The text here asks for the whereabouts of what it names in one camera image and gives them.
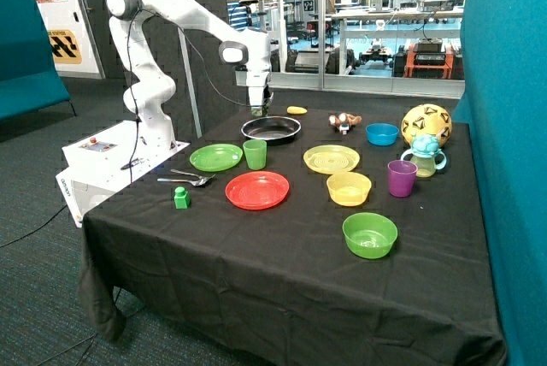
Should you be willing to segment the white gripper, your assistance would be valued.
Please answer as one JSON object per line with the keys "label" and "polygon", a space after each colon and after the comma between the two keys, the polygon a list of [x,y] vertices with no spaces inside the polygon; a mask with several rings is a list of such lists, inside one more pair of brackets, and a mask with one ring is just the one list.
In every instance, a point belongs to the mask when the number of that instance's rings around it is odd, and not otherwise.
{"label": "white gripper", "polygon": [[273,94],[269,91],[270,80],[270,71],[247,71],[245,85],[248,90],[251,114],[253,116],[259,116],[260,109],[262,108],[263,114],[268,114],[273,101]]}

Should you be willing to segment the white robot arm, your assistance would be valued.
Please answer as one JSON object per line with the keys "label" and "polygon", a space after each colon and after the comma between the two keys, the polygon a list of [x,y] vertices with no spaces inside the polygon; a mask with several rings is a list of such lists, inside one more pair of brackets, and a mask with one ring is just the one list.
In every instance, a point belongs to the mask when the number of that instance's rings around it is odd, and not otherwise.
{"label": "white robot arm", "polygon": [[255,27],[237,31],[195,0],[107,0],[107,7],[111,36],[123,66],[138,79],[123,99],[139,118],[139,136],[146,149],[175,147],[173,123],[162,104],[173,96],[176,85],[156,63],[143,32],[143,23],[154,15],[182,30],[200,30],[219,39],[221,61],[246,67],[244,85],[251,113],[266,113],[273,97],[268,90],[271,49],[266,32]]}

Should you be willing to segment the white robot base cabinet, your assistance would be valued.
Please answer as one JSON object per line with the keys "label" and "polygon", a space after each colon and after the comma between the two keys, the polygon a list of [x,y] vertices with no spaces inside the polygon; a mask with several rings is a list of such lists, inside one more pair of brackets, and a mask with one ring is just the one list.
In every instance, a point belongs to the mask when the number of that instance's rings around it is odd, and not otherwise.
{"label": "white robot base cabinet", "polygon": [[122,121],[62,148],[68,167],[56,176],[74,219],[81,227],[86,212],[143,177],[189,144],[156,142],[136,121]]}

